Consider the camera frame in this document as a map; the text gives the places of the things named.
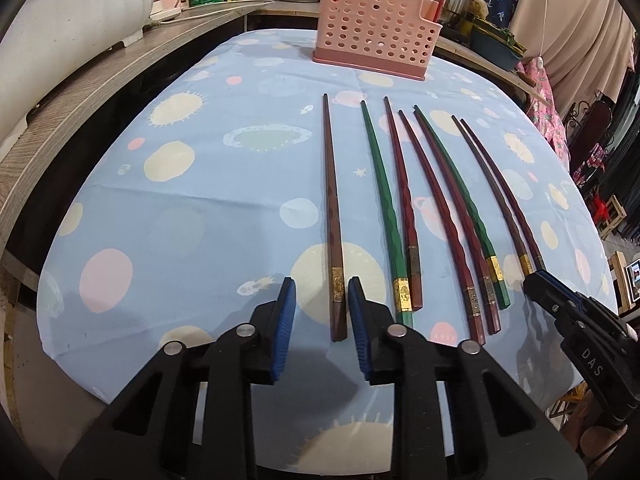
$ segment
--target yellow circle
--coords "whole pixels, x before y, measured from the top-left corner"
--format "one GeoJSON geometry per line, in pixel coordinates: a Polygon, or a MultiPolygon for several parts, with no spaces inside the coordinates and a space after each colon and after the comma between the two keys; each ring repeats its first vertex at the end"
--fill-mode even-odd
{"type": "Polygon", "coordinates": [[[58,236],[66,236],[76,230],[82,219],[82,212],[84,208],[81,203],[74,202],[69,210],[66,212],[65,217],[60,223],[58,228],[58,236]]]}
{"type": "MultiPolygon", "coordinates": [[[[360,283],[368,300],[386,304],[386,279],[380,265],[362,247],[344,242],[344,286],[353,276],[360,283]]],[[[326,244],[305,250],[291,268],[290,276],[296,282],[298,304],[309,317],[329,326],[329,281],[327,278],[326,244]]]]}
{"type": "Polygon", "coordinates": [[[527,164],[533,164],[533,155],[526,147],[524,142],[522,142],[518,138],[518,136],[516,136],[515,134],[504,134],[504,142],[509,147],[509,149],[518,156],[520,160],[526,162],[527,164]]]}
{"type": "Polygon", "coordinates": [[[208,332],[197,326],[185,325],[169,330],[165,333],[158,343],[158,349],[161,349],[169,341],[181,341],[187,348],[192,346],[205,345],[211,343],[214,339],[208,332]]]}
{"type": "Polygon", "coordinates": [[[429,113],[429,117],[436,123],[436,126],[439,127],[444,132],[447,132],[450,135],[455,137],[462,137],[460,130],[456,126],[456,123],[453,122],[451,118],[451,112],[446,112],[444,110],[433,110],[429,113]]]}
{"type": "Polygon", "coordinates": [[[391,88],[394,85],[394,80],[388,75],[376,74],[375,72],[360,72],[358,79],[370,85],[383,86],[385,88],[391,88]]]}
{"type": "Polygon", "coordinates": [[[335,423],[302,447],[298,473],[338,476],[388,471],[393,432],[393,426],[384,422],[335,423]]]}
{"type": "Polygon", "coordinates": [[[562,194],[562,191],[560,191],[553,184],[549,184],[548,189],[549,189],[549,194],[551,195],[551,198],[553,198],[562,209],[564,210],[569,209],[569,203],[567,202],[567,199],[564,196],[564,194],[562,194]]]}
{"type": "Polygon", "coordinates": [[[607,279],[607,275],[603,274],[602,275],[602,291],[608,296],[610,293],[610,288],[609,288],[609,280],[607,279]]]}
{"type": "Polygon", "coordinates": [[[197,94],[188,92],[174,94],[156,105],[151,112],[151,124],[167,126],[177,123],[177,121],[183,121],[196,113],[202,106],[202,102],[202,97],[197,94]]]}
{"type": "Polygon", "coordinates": [[[197,62],[195,65],[193,65],[193,67],[194,68],[202,68],[202,67],[205,67],[205,66],[211,66],[211,65],[216,64],[219,60],[220,60],[220,58],[218,56],[206,57],[205,59],[202,59],[199,62],[197,62]]]}
{"type": "Polygon", "coordinates": [[[580,249],[575,250],[575,262],[578,265],[578,272],[585,283],[591,281],[591,266],[584,253],[580,249]]]}
{"type": "Polygon", "coordinates": [[[558,236],[556,232],[553,230],[549,222],[546,220],[540,224],[540,231],[542,232],[542,237],[545,241],[545,244],[549,249],[557,249],[558,248],[558,236]]]}
{"type": "Polygon", "coordinates": [[[166,182],[187,171],[195,158],[193,149],[184,142],[168,142],[145,161],[145,175],[152,182],[166,182]]]}
{"type": "Polygon", "coordinates": [[[502,262],[502,274],[504,276],[504,283],[511,290],[522,292],[522,281],[524,275],[522,274],[522,268],[520,267],[520,261],[515,254],[509,254],[505,256],[502,262]]]}

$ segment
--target gold chopstick band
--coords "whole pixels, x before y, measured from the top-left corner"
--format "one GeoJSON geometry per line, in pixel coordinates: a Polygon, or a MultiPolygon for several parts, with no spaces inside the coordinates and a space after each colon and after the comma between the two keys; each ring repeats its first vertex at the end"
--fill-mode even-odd
{"type": "Polygon", "coordinates": [[[331,268],[331,280],[334,284],[334,301],[344,300],[344,269],[342,267],[331,268]]]}
{"type": "Polygon", "coordinates": [[[489,272],[491,272],[491,278],[494,282],[501,282],[504,280],[497,256],[490,256],[487,258],[486,264],[489,266],[489,272]]]}
{"type": "Polygon", "coordinates": [[[412,312],[409,280],[407,278],[398,278],[394,280],[393,288],[396,310],[399,309],[400,312],[412,312]]]}
{"type": "Polygon", "coordinates": [[[528,254],[523,254],[520,257],[520,266],[525,276],[529,276],[533,272],[533,266],[531,265],[528,254]]]}

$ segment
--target light blue tablecloth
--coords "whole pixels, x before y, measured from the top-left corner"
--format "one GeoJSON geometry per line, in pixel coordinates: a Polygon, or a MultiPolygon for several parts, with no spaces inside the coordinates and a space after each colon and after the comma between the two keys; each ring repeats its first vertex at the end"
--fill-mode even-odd
{"type": "MultiPolygon", "coordinates": [[[[299,309],[286,369],[276,386],[254,389],[258,463],[322,474],[380,471],[390,459],[393,389],[365,383],[353,338],[339,344],[329,338],[324,92],[331,101],[346,277],[360,275],[370,299],[391,305],[359,103],[364,97],[369,105],[396,192],[383,105],[389,96],[412,119],[414,104],[430,116],[468,185],[512,300],[500,313],[502,331],[488,337],[486,348],[540,406],[579,376],[559,349],[552,319],[522,294],[510,235],[450,114],[474,127],[501,168],[548,270],[574,290],[612,307],[616,302],[580,194],[545,139],[499,89],[439,59],[431,60],[425,82],[316,64],[314,43],[315,32],[307,30],[243,34],[149,104],[69,209],[40,280],[38,326],[47,354],[109,401],[163,342],[216,338],[273,300],[283,277],[292,276],[299,309]]],[[[456,344],[468,329],[449,247],[411,143],[402,150],[424,287],[415,327],[456,344]]]]}

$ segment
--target pink circle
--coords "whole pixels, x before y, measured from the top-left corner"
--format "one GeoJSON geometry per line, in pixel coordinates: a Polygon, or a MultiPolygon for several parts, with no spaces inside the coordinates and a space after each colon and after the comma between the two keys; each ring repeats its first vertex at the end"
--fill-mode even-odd
{"type": "Polygon", "coordinates": [[[360,108],[360,101],[363,101],[366,97],[367,96],[362,92],[342,90],[335,95],[332,101],[337,105],[344,105],[350,108],[360,108]]]}
{"type": "Polygon", "coordinates": [[[127,149],[131,150],[131,151],[136,150],[140,146],[142,146],[144,143],[145,143],[145,138],[144,137],[137,137],[137,138],[129,141],[129,144],[127,144],[127,149]]]}
{"type": "Polygon", "coordinates": [[[458,344],[458,334],[446,321],[439,321],[431,329],[429,341],[440,343],[447,346],[455,346],[458,344]]]}
{"type": "MultiPolygon", "coordinates": [[[[421,139],[422,130],[418,127],[415,121],[412,120],[412,118],[407,117],[407,120],[409,121],[409,126],[411,126],[411,129],[414,131],[415,136],[418,137],[418,139],[421,139]]],[[[402,122],[400,115],[398,115],[396,112],[394,112],[394,123],[396,124],[396,130],[398,131],[398,139],[400,139],[400,142],[411,142],[409,132],[404,127],[404,123],[402,122]]],[[[387,135],[391,134],[389,130],[389,120],[386,118],[386,114],[378,119],[378,126],[380,126],[380,128],[382,128],[382,130],[387,135]]]]}
{"type": "Polygon", "coordinates": [[[80,297],[86,307],[99,314],[113,308],[124,298],[133,278],[133,264],[117,249],[94,254],[80,275],[80,297]]]}

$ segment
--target curtain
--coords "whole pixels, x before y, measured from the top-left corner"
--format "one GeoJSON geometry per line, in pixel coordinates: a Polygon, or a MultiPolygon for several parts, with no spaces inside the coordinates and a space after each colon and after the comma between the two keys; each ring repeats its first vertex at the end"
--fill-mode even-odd
{"type": "Polygon", "coordinates": [[[520,0],[510,29],[527,48],[525,62],[542,56],[559,114],[597,91],[616,101],[634,36],[618,1],[546,1],[545,19],[545,0],[520,0]]]}

